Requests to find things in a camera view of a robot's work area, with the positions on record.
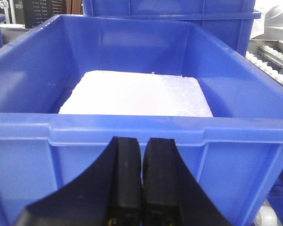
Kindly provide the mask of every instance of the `styrofoam block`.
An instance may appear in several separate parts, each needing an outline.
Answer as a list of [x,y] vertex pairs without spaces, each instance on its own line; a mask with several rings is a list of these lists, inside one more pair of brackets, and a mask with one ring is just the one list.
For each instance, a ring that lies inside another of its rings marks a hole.
[[111,71],[87,72],[59,113],[213,117],[195,78]]

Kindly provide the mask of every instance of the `white foam block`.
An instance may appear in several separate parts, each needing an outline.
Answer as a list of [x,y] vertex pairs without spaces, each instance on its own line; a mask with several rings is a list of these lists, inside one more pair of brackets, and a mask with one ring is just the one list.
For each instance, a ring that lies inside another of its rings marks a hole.
[[59,113],[213,117],[195,78],[112,71],[87,72]]

